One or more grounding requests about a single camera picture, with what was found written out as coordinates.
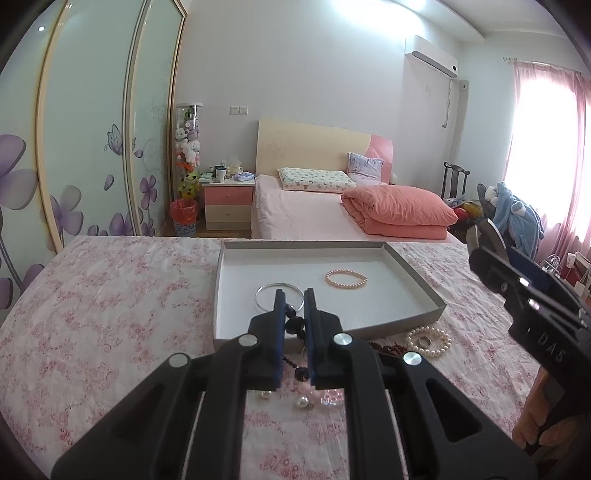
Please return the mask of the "right hand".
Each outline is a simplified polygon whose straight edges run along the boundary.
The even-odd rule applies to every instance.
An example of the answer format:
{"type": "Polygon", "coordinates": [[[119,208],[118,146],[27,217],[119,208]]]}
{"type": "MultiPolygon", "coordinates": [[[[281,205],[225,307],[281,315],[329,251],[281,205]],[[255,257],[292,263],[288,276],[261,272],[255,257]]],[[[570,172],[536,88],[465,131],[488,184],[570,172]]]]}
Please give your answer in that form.
{"type": "Polygon", "coordinates": [[[550,413],[550,403],[544,392],[550,379],[550,374],[541,367],[513,429],[512,439],[521,449],[536,442],[542,446],[558,446],[562,441],[559,426],[551,427],[543,434],[540,433],[540,428],[545,424],[550,413]]]}

